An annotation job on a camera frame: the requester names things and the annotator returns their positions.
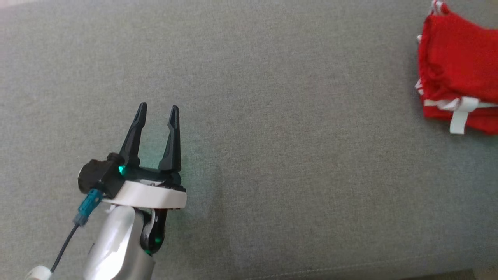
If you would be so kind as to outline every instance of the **blue cable connector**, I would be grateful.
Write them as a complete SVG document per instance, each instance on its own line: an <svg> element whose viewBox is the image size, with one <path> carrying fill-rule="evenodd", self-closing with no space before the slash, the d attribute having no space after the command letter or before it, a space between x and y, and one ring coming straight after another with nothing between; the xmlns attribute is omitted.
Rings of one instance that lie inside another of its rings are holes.
<svg viewBox="0 0 498 280"><path fill-rule="evenodd" d="M92 213L92 211L100 204L102 199L104 198L104 194L97 190L91 189L88 193L87 197L81 203L78 208L78 214L73 219L73 223L79 225L80 227L84 227L88 222L88 217Z"/></svg>

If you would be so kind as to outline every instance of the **black cable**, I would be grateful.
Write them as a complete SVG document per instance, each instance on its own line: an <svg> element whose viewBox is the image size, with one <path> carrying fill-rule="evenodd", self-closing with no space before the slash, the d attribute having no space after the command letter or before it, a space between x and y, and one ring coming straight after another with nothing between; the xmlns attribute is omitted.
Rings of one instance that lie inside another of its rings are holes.
<svg viewBox="0 0 498 280"><path fill-rule="evenodd" d="M57 256L57 258L55 259L54 265L52 266L52 269L50 270L50 272L54 273L57 265L59 264L59 261L62 258L62 254L64 253L64 250L66 250L66 247L69 244L69 240L71 240L71 238L73 237L74 233L76 232L76 230L78 229L79 226L80 226L79 224L75 224L73 230L71 230L71 232L67 236L66 241L62 245L61 251L59 252L59 255Z"/></svg>

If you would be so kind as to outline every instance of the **red cloth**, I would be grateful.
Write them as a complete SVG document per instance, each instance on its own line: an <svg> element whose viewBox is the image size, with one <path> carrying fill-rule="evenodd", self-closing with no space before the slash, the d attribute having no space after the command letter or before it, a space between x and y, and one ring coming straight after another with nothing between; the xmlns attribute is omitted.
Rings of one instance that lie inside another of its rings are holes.
<svg viewBox="0 0 498 280"><path fill-rule="evenodd" d="M422 100L462 96L498 104L498 29L484 29L450 12L427 17L419 45ZM424 106L428 118L450 120L452 112ZM498 134L498 108L477 108L467 125Z"/></svg>

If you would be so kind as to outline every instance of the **gray couch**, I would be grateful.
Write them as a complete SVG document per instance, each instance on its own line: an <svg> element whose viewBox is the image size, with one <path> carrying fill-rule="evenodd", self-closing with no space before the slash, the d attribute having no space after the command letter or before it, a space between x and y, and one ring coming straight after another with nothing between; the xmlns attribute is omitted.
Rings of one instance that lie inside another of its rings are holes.
<svg viewBox="0 0 498 280"><path fill-rule="evenodd" d="M498 27L496 1L452 10ZM187 207L154 279L399 279L498 261L498 139L423 119L413 86L428 0L48 1L0 9L1 275L51 266L148 102L156 167L180 108ZM54 279L80 279L105 219Z"/></svg>

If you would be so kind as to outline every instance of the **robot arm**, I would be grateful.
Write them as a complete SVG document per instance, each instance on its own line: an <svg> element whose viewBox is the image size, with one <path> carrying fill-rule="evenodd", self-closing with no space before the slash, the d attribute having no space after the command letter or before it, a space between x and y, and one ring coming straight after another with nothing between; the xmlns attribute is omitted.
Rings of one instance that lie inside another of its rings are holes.
<svg viewBox="0 0 498 280"><path fill-rule="evenodd" d="M178 107L171 110L169 137L158 169L139 166L138 149L146 111L147 104L140 104L119 154L109 154L106 161L92 159L80 170L80 191L93 196L80 206L73 231L84 226L100 200L112 205L88 254L85 280L150 280L155 264L152 255L164 241L167 211L185 207L187 194L178 174L181 170ZM58 260L51 270L43 266L34 268L26 280L48 280Z"/></svg>

